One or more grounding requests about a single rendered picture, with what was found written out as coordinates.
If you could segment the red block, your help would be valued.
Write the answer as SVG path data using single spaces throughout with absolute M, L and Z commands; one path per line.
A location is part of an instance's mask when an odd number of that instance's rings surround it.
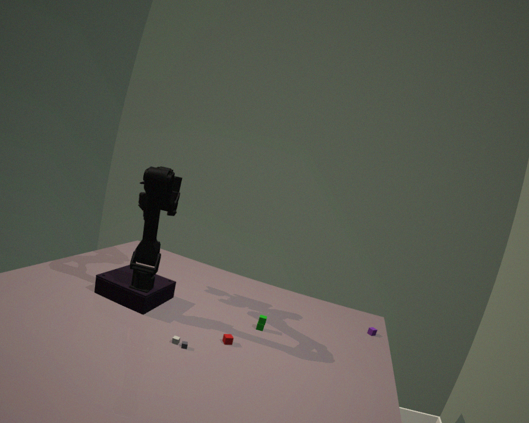
M 223 334 L 223 342 L 225 345 L 232 345 L 233 340 L 232 334 Z

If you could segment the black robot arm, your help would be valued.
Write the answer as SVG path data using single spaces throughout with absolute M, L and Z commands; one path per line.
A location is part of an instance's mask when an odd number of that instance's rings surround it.
M 154 288 L 154 275 L 158 272 L 161 257 L 160 242 L 156 239 L 160 210 L 167 211 L 167 216 L 175 216 L 180 197 L 182 178 L 174 175 L 171 168 L 161 166 L 157 168 L 150 166 L 144 171 L 145 192 L 140 192 L 139 195 L 140 208 L 146 211 L 143 239 L 133 252 L 130 261 L 133 278 L 129 287 L 137 291 L 148 293 Z

